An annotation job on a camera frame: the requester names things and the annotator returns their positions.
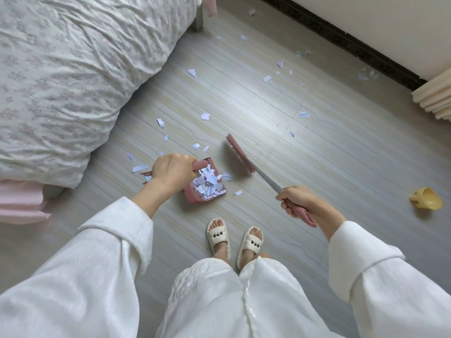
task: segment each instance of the baseboard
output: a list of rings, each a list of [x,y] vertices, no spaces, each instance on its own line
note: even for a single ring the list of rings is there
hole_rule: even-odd
[[[427,80],[422,79],[409,69],[394,62],[375,49],[369,47],[349,33],[342,31],[333,24],[308,11],[291,0],[262,0],[275,9],[291,17],[313,32],[319,34],[331,43],[358,57],[361,61],[374,67],[384,75],[404,85],[410,90],[416,90]]]

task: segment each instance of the white sleeve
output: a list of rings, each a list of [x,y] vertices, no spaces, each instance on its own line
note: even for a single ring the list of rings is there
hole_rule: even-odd
[[[362,337],[451,337],[451,296],[401,251],[347,221],[330,239],[329,284]]]
[[[134,285],[153,222],[123,197],[93,216],[29,279],[0,295],[0,337],[135,337]]]

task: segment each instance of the floor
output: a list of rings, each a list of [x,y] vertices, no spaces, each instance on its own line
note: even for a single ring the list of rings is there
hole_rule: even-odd
[[[121,110],[80,186],[49,205],[53,224],[0,226],[0,292],[28,277],[85,220],[136,193],[144,179],[131,173],[132,166],[152,164],[159,151],[211,156],[234,180],[220,199],[193,206],[177,194],[158,210],[152,261],[136,279],[138,336],[154,335],[176,275],[211,255],[205,227],[222,217],[233,260],[245,229],[259,226],[263,251],[293,273],[329,328],[357,337],[351,307],[327,284],[321,231],[289,218],[262,178],[245,173],[226,144],[228,133],[281,185],[307,184],[451,292],[450,124],[424,113],[407,89],[383,75],[359,80],[362,62],[260,0],[217,3],[218,16],[200,33],[188,30],[162,71]],[[251,8],[257,10],[252,17]],[[305,50],[311,54],[296,57]],[[192,68],[196,78],[187,73]],[[268,83],[266,75],[272,76]],[[210,121],[201,120],[203,111]],[[301,118],[300,111],[310,117]],[[164,129],[157,118],[165,121]],[[167,142],[164,135],[170,136]],[[210,148],[193,150],[194,143]],[[433,214],[415,210],[408,200],[425,186],[443,198],[444,207]],[[234,196],[238,190],[243,194]]]

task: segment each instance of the rolled-up cuff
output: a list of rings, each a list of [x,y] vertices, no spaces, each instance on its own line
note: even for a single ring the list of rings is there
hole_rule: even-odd
[[[130,199],[122,197],[94,215],[79,231],[87,228],[105,230],[127,241],[138,251],[144,273],[152,256],[153,221]]]
[[[385,244],[355,222],[346,221],[329,244],[329,285],[343,301],[349,302],[354,281],[380,261],[399,257],[401,250]]]

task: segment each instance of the white wall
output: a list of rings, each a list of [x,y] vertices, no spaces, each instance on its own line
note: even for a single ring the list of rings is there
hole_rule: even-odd
[[[451,0],[293,0],[430,80],[451,67]]]

